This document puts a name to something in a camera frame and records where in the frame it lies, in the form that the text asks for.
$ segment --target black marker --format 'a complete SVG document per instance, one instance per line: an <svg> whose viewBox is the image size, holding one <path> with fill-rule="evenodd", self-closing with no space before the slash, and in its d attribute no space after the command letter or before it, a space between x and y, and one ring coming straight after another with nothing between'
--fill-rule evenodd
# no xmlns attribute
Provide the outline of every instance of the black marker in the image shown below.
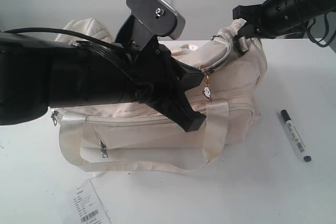
<svg viewBox="0 0 336 224"><path fill-rule="evenodd" d="M284 119L290 135L292 137L292 141L295 143L295 146L298 148L300 155L302 156L303 160L306 162L311 161L311 156L309 155L306 146L304 145L302 139L300 138L299 133L297 132L296 128L293 125L292 120L290 119L289 114L286 110L281 111L282 118Z"/></svg>

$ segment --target screw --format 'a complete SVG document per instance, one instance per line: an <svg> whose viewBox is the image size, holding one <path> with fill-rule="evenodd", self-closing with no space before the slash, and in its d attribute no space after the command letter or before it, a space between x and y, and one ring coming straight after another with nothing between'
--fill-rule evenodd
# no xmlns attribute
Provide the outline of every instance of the screw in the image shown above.
<svg viewBox="0 0 336 224"><path fill-rule="evenodd" d="M156 9L155 14L157 17L161 17L164 14L164 10L161 8Z"/></svg>

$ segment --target zipper pull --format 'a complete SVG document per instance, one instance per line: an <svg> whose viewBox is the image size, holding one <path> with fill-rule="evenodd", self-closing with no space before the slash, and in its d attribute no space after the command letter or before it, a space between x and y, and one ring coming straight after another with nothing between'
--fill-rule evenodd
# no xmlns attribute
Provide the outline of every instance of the zipper pull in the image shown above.
<svg viewBox="0 0 336 224"><path fill-rule="evenodd" d="M57 115L58 115L58 111L54 110L51 114L51 118L52 118L52 122L54 123L54 126L57 125L58 121L57 121Z"/></svg>
<svg viewBox="0 0 336 224"><path fill-rule="evenodd" d="M205 74L204 82L205 86L202 93L210 102L212 102L209 75Z"/></svg>
<svg viewBox="0 0 336 224"><path fill-rule="evenodd" d="M103 158L109 157L109 154L107 153L106 145L103 143L103 141L100 141L100 152Z"/></svg>

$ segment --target barcode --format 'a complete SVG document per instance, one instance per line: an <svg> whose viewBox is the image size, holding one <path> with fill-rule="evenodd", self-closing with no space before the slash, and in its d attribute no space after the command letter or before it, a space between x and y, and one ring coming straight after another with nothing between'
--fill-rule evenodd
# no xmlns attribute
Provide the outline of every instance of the barcode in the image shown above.
<svg viewBox="0 0 336 224"><path fill-rule="evenodd" d="M304 152L306 149L304 148L304 145L301 142L296 143L296 145L299 147L300 153Z"/></svg>
<svg viewBox="0 0 336 224"><path fill-rule="evenodd" d="M97 215L97 214L98 214L98 210L95 210L95 211L89 213L88 215L85 215L83 218L80 219L80 221L81 221L82 223L84 223L85 221L91 219L93 216L95 216L95 215Z"/></svg>

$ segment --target paper tag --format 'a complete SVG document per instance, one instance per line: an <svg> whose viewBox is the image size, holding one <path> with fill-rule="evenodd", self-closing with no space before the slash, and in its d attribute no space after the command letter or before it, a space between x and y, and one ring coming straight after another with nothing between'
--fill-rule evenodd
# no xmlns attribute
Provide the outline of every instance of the paper tag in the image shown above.
<svg viewBox="0 0 336 224"><path fill-rule="evenodd" d="M110 224L91 181L69 192L66 197L67 204L58 207L64 224Z"/></svg>

